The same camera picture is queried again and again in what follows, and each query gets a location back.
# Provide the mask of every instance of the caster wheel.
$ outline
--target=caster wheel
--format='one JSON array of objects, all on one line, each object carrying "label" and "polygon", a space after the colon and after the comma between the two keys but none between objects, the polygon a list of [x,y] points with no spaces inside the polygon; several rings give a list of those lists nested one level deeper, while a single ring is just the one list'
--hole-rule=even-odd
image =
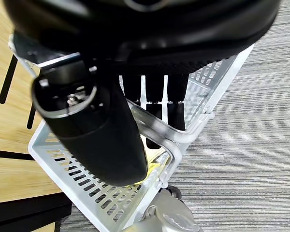
[{"label": "caster wheel", "polygon": [[166,190],[168,190],[170,192],[172,197],[175,197],[175,198],[180,199],[180,200],[182,199],[182,193],[177,187],[169,185],[166,188]]}]

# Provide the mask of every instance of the wooden surface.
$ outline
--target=wooden surface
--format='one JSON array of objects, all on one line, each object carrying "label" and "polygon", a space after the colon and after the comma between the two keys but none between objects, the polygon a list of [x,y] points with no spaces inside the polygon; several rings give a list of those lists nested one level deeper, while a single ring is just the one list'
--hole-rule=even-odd
[{"label": "wooden surface", "polygon": [[[12,31],[12,24],[0,0],[0,92],[12,57],[7,45]],[[32,129],[27,129],[31,108],[30,85],[31,76],[18,63],[6,103],[0,104],[0,150],[28,153],[28,143],[41,121],[36,114]]]},{"label": "wooden surface", "polygon": [[32,232],[54,232],[55,231],[55,223],[51,223],[47,226],[34,230]]},{"label": "wooden surface", "polygon": [[35,161],[0,158],[0,202],[59,192]]}]

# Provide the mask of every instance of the wooden table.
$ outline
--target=wooden table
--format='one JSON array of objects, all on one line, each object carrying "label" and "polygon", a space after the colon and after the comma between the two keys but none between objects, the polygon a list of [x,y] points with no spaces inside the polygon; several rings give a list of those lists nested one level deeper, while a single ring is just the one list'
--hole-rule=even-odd
[{"label": "wooden table", "polygon": [[[41,118],[31,107],[32,77],[8,48],[12,32],[12,23],[0,0],[0,204],[7,206],[8,202],[15,207],[13,203],[26,204],[33,197],[43,204],[50,194],[61,196],[68,203],[28,153],[28,143]],[[54,231],[54,224],[37,231]]]}]

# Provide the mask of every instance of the yellow object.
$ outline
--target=yellow object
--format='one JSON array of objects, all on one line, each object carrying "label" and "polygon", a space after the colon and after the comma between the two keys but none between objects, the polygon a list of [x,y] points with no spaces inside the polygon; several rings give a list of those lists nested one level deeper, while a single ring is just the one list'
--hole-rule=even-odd
[{"label": "yellow object", "polygon": [[148,163],[148,172],[147,172],[147,176],[144,180],[138,182],[138,183],[135,183],[135,185],[138,185],[140,183],[142,183],[143,181],[145,181],[149,175],[153,172],[154,169],[158,168],[158,167],[164,167],[165,163],[164,164],[160,164],[160,163],[154,163],[154,160],[160,156],[162,153],[165,152],[165,149],[164,148],[159,148],[159,149],[149,149],[147,146],[146,146],[146,138],[144,136],[141,135],[141,139],[143,141],[143,144],[144,144],[144,147],[145,147],[145,153],[146,153],[146,158],[147,158],[147,163]]}]

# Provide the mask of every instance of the gray carpet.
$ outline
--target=gray carpet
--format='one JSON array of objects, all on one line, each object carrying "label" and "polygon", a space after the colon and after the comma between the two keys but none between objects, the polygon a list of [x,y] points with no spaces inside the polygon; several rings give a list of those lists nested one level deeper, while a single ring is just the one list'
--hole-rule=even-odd
[{"label": "gray carpet", "polygon": [[[170,184],[205,232],[290,232],[290,0],[215,113]],[[97,231],[76,208],[59,228]]]}]

